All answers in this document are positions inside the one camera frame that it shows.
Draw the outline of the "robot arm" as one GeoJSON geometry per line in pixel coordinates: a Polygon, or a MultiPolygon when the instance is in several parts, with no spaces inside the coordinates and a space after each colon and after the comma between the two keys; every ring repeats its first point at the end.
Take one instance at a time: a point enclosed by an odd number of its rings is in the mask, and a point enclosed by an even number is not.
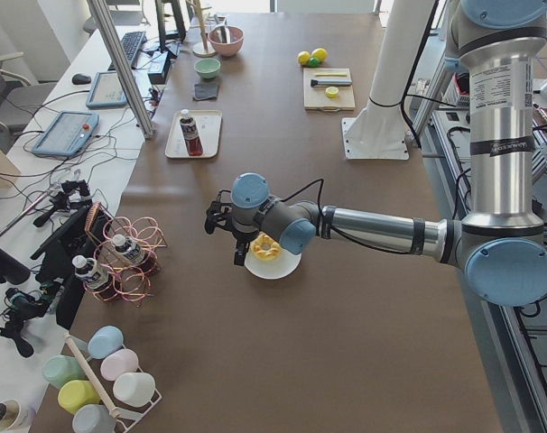
{"type": "Polygon", "coordinates": [[[205,229],[236,239],[243,265],[260,233],[302,253],[339,235],[376,251],[428,255],[462,270],[482,299],[521,307],[547,296],[544,223],[533,212],[533,58],[547,41],[546,1],[452,1],[445,63],[469,74],[470,210],[429,222],[278,198],[256,173],[214,200],[205,229]]]}

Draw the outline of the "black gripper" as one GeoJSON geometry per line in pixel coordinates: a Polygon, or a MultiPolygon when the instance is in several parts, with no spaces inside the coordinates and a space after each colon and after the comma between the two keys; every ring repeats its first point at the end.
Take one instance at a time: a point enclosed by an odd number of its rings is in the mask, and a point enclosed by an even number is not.
{"type": "Polygon", "coordinates": [[[251,242],[251,233],[242,232],[234,225],[232,214],[233,205],[229,202],[221,201],[223,193],[224,190],[220,190],[206,210],[204,229],[208,235],[212,235],[217,228],[231,233],[236,239],[234,265],[244,266],[247,255],[247,245],[251,242]]]}

